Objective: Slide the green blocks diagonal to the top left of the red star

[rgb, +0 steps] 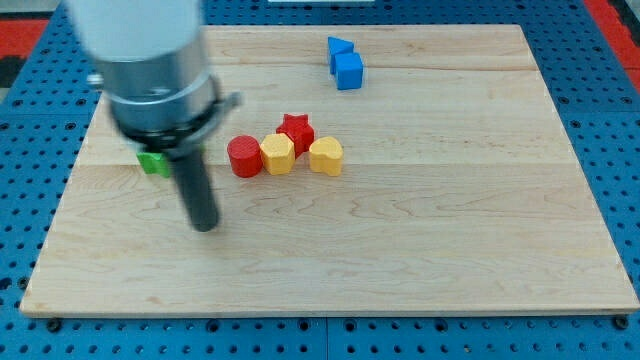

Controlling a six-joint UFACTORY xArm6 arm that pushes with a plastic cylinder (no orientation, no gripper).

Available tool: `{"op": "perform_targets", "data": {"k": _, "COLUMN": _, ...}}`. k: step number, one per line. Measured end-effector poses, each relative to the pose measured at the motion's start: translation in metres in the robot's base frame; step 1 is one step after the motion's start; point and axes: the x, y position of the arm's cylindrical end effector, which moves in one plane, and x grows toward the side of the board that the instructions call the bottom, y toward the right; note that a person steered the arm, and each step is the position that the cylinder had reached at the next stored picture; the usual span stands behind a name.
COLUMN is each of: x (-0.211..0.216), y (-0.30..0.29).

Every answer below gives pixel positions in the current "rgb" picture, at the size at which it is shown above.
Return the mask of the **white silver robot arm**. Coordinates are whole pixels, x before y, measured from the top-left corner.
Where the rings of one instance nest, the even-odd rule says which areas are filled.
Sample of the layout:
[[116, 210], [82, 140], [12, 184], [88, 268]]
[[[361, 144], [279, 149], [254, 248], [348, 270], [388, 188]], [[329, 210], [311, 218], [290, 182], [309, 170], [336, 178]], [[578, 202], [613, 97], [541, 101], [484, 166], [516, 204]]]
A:
[[67, 0], [120, 132], [158, 151], [202, 143], [241, 102], [224, 95], [204, 44], [200, 0]]

